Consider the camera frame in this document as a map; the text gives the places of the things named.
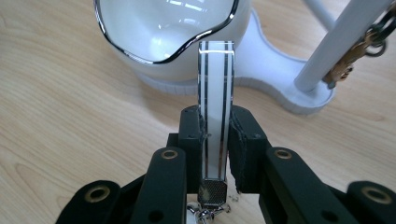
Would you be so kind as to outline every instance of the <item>white watch strap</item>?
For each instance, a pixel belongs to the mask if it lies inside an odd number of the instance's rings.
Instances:
[[[203,178],[225,181],[233,101],[232,41],[204,41],[199,48],[198,102],[205,121]]]

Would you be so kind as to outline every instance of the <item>wood grain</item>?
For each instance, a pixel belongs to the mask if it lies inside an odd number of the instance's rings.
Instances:
[[[347,3],[324,2],[335,16]],[[253,3],[268,38],[288,54],[308,58],[325,35],[302,1]],[[197,100],[140,82],[102,37],[91,0],[0,4],[0,222],[54,223],[85,184],[123,186],[145,173],[177,132],[180,111]],[[235,89],[234,103],[326,184],[346,190],[364,179],[396,190],[395,58],[393,34],[386,54],[358,61],[315,115],[293,115],[246,88]],[[218,223],[263,223],[257,195],[238,197]]]

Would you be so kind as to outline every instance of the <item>white stand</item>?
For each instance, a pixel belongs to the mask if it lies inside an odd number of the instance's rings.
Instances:
[[[330,102],[335,92],[327,88],[322,78],[392,0],[351,0],[334,22],[318,0],[305,2],[329,30],[308,61],[290,57],[272,46],[262,33],[260,20],[254,10],[247,31],[235,50],[234,84],[263,91],[296,114],[318,112]],[[171,82],[138,76],[150,87],[160,91],[197,94],[197,79]]]

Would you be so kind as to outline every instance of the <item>bowl rim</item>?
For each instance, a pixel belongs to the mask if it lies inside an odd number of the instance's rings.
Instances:
[[[100,10],[100,0],[93,0],[93,6],[95,9],[95,16],[96,16],[96,20],[99,24],[99,28],[102,31],[102,34],[105,36],[105,39],[107,40],[107,42],[109,42],[114,48],[116,48],[116,50],[120,51],[122,54],[126,55],[128,58],[135,60],[139,63],[145,63],[145,64],[161,64],[161,63],[170,63],[172,62],[174,59],[176,59],[184,50],[186,50],[189,46],[191,46],[192,44],[199,42],[200,40],[202,40],[203,38],[209,36],[209,35],[213,35],[216,32],[218,32],[219,30],[223,29],[224,27],[226,27],[232,20],[233,17],[235,16],[236,10],[238,9],[238,5],[239,5],[239,0],[233,0],[233,6],[231,8],[230,14],[228,15],[227,19],[223,22],[221,22],[220,24],[211,27],[203,32],[201,32],[198,35],[193,36],[192,38],[190,38],[189,40],[187,40],[184,44],[182,44],[180,46],[180,48],[178,48],[171,56],[169,56],[168,58],[164,59],[164,60],[160,60],[160,61],[151,61],[151,60],[147,60],[144,59],[142,57],[139,57],[135,54],[132,54],[131,52],[129,52],[126,49],[123,49],[122,47],[118,46],[116,43],[113,42],[113,40],[110,38],[105,24],[103,22],[102,19],[102,13]]]

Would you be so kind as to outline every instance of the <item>white plastic base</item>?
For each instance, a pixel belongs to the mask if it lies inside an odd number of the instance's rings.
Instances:
[[[234,84],[263,91],[292,113],[312,114],[330,102],[334,90],[319,82],[312,91],[299,91],[294,79],[305,63],[306,60],[290,57],[272,46],[262,32],[256,12],[252,10],[247,32],[235,51]],[[159,91],[197,94],[197,79],[171,82],[141,74],[138,77]]]

